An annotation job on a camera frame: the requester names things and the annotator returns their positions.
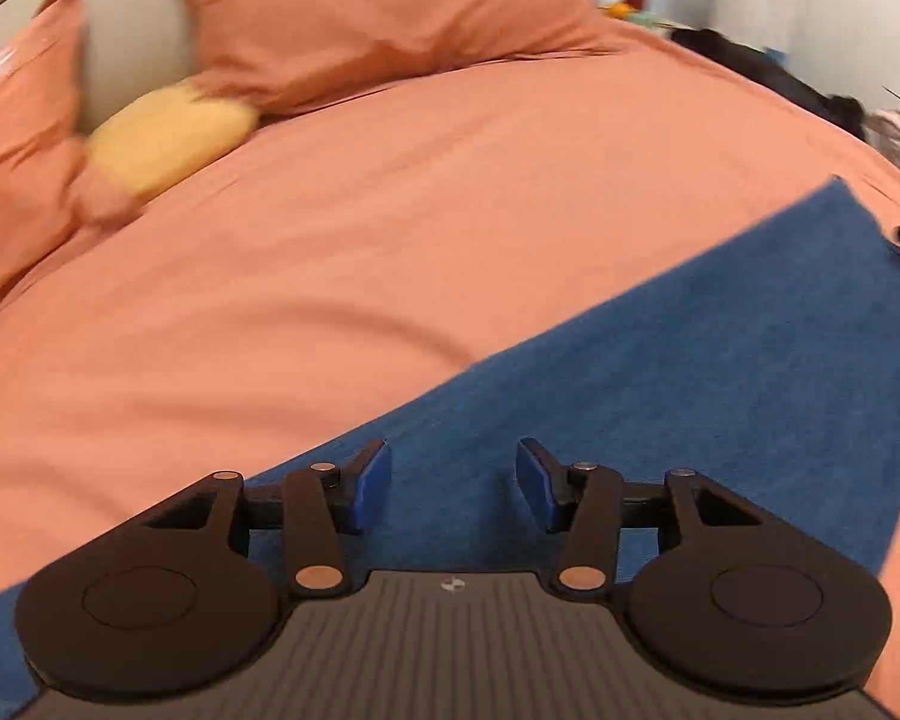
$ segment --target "yellow plush toy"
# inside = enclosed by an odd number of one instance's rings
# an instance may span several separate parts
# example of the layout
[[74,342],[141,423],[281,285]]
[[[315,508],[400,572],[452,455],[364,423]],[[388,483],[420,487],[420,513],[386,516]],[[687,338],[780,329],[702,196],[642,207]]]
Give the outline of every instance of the yellow plush toy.
[[204,98],[181,81],[143,95],[97,127],[89,160],[146,203],[240,146],[258,121],[250,105]]

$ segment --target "orange duvet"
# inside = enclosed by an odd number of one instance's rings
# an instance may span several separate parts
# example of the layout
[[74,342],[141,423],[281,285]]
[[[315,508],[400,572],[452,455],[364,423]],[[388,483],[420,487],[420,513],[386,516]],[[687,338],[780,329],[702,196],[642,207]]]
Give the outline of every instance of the orange duvet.
[[[900,224],[900,173],[864,143],[610,28],[629,39],[619,55],[477,66],[270,125],[26,279],[0,305],[0,590],[208,471],[250,476],[381,415],[831,175]],[[871,689],[900,714],[900,524],[883,580],[895,628]]]

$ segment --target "blue blanket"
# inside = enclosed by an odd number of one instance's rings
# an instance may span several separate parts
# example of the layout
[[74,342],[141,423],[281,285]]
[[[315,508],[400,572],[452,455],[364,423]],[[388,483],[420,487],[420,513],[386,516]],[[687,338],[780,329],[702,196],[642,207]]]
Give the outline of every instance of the blue blanket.
[[[900,258],[835,180],[733,241],[495,355],[413,402],[276,467],[394,452],[358,571],[530,568],[557,536],[514,480],[519,437],[634,481],[692,466],[881,565],[900,510]],[[654,554],[625,536],[620,578]],[[251,557],[279,577],[280,541]],[[32,694],[0,596],[0,717]]]

